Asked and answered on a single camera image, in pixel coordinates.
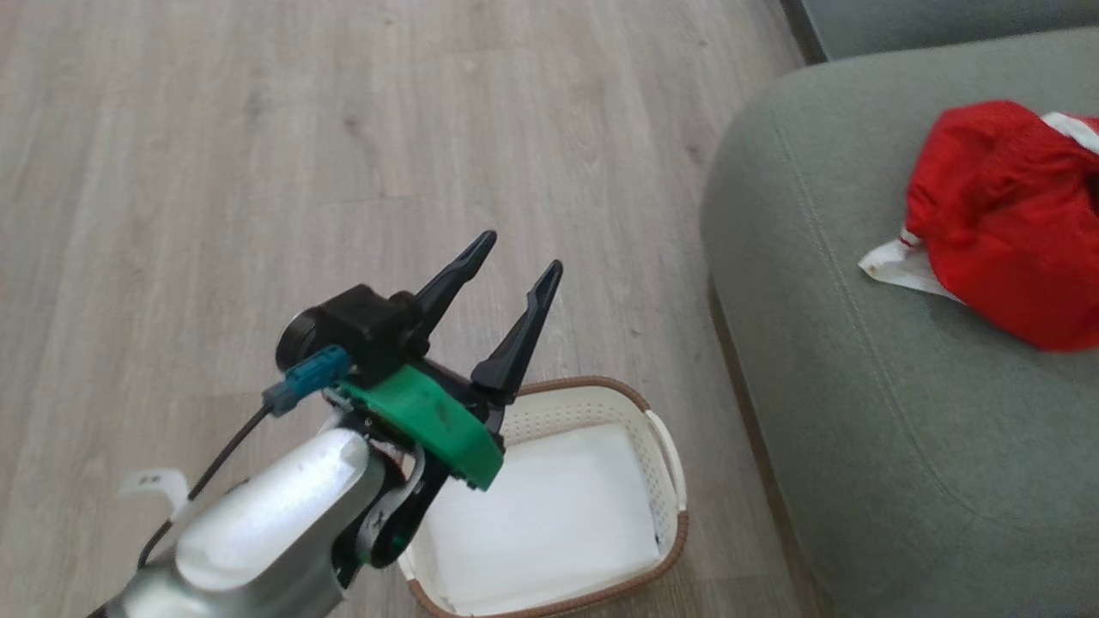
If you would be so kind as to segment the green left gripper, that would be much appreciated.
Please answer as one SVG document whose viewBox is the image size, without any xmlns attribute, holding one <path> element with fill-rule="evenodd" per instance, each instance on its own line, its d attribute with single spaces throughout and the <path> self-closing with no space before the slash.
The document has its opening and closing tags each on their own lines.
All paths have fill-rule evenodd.
<svg viewBox="0 0 1099 618">
<path fill-rule="evenodd" d="M 495 230 L 482 231 L 417 293 L 417 321 L 406 336 L 407 352 L 428 354 L 429 336 L 463 286 L 482 268 L 497 238 Z M 338 379 L 338 390 L 389 434 L 406 445 L 422 446 L 452 477 L 474 489 L 490 488 L 506 462 L 499 437 L 503 411 L 525 380 L 562 273 L 560 261 L 550 263 L 525 297 L 525 312 L 491 355 L 471 369 L 469 379 L 431 360 L 411 358 L 381 369 L 352 367 Z"/>
</svg>

